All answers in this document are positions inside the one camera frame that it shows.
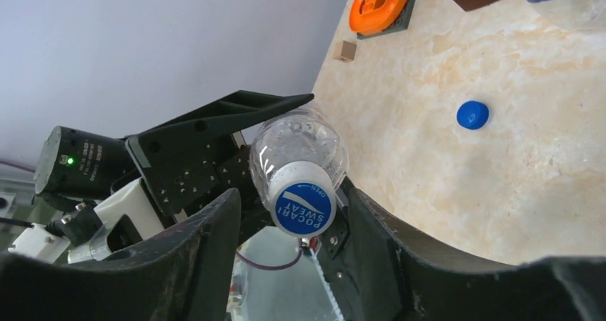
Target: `bottle cap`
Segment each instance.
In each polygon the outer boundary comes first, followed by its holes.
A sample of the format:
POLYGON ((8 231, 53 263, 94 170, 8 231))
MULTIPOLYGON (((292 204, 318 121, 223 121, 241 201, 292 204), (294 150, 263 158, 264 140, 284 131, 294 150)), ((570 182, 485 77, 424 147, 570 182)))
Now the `bottle cap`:
POLYGON ((269 212, 275 225, 293 237, 315 237, 337 213, 329 175, 312 162, 280 167, 269 182, 269 212))
POLYGON ((488 107, 477 101, 463 103, 457 112, 457 122, 461 127, 476 130, 482 128, 488 121, 488 107))

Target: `small wooden cube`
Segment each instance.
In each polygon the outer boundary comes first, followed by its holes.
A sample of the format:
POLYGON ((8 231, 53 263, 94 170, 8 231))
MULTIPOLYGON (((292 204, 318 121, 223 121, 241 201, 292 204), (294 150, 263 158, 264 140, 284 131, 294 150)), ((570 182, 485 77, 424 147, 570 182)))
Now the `small wooden cube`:
POLYGON ((356 44, 348 41, 340 41, 334 45, 333 59, 350 62, 356 57, 356 44))

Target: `blue circular logo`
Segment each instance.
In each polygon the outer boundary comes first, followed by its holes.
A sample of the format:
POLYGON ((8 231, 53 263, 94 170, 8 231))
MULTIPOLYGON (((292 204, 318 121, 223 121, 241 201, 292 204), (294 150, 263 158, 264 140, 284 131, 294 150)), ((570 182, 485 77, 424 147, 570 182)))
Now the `blue circular logo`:
POLYGON ((276 218, 289 232, 305 235, 326 225, 331 213, 328 194, 317 185, 293 184, 276 201, 276 218))

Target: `white plastic part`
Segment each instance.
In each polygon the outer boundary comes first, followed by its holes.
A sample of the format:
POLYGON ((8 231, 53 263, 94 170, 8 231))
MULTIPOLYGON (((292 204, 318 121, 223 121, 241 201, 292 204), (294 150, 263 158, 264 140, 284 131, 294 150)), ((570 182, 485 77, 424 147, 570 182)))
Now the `white plastic part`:
POLYGON ((290 162, 269 182, 269 205, 275 225, 293 237, 315 237, 337 213, 330 176, 312 162, 290 162))
POLYGON ((56 237, 44 229, 44 225, 34 223, 25 229, 9 247, 9 252, 38 259, 43 262, 55 262, 69 246, 69 240, 56 237))
POLYGON ((149 203, 140 180, 128 183, 94 210, 104 224, 116 224, 122 215, 128 216, 141 238, 146 240, 163 231, 164 227, 149 203))

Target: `white wall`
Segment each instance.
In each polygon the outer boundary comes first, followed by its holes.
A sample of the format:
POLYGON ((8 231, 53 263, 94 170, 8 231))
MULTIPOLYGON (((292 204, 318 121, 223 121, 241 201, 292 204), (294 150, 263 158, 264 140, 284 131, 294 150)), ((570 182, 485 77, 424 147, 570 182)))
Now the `white wall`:
POLYGON ((55 125, 120 137, 238 89, 308 93, 345 1, 0 0, 0 157, 34 166, 55 125))

